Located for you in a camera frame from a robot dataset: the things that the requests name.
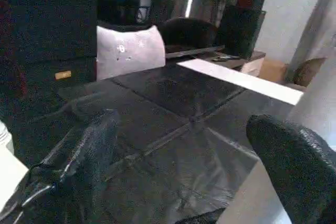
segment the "white object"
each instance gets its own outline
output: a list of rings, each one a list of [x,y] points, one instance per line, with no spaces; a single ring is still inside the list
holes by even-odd
[[[164,43],[156,26],[124,33],[97,26],[97,80],[164,65]]]
[[[218,224],[291,224],[264,165],[258,161]]]
[[[0,146],[0,211],[15,192],[17,184],[27,171],[28,168],[13,156],[7,148]]]
[[[240,71],[242,73],[249,74],[250,76],[257,77],[260,74],[263,62],[264,62],[264,58],[250,61],[248,63],[245,63]]]
[[[6,147],[14,155],[12,135],[6,125],[0,121],[0,145]]]
[[[205,60],[188,60],[178,64],[182,67],[207,74],[208,76],[219,80],[231,82],[235,85],[253,90],[292,105],[296,105],[303,94],[303,92],[299,90],[291,89],[258,77],[249,76]]]

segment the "speaker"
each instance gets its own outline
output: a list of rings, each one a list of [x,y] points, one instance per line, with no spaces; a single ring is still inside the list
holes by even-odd
[[[21,64],[95,56],[97,0],[8,0]]]
[[[237,6],[226,6],[218,28],[215,46],[225,45],[224,53],[249,59],[266,12]]]

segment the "table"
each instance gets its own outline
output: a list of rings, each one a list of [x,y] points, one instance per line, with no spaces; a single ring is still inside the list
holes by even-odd
[[[19,101],[8,123],[17,156],[27,166],[39,162],[77,120],[117,109],[119,144],[105,194],[110,215],[122,223],[174,222],[226,207],[258,160],[247,119],[284,119],[292,104],[246,89],[254,77],[194,61],[211,66],[208,73],[184,62]],[[223,81],[237,76],[250,81]]]

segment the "black chair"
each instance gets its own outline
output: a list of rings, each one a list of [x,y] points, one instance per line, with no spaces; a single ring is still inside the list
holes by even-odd
[[[0,213],[0,223],[102,223],[117,118],[115,111],[105,110],[74,126],[27,172]]]
[[[336,153],[317,133],[256,115],[247,136],[293,223],[336,222]]]

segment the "plastic table cover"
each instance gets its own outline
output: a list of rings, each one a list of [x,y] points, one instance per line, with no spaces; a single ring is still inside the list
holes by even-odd
[[[16,156],[39,163],[76,123],[120,116],[101,223],[175,223],[225,208],[258,160],[246,137],[255,113],[292,105],[170,65],[16,101],[7,116]]]

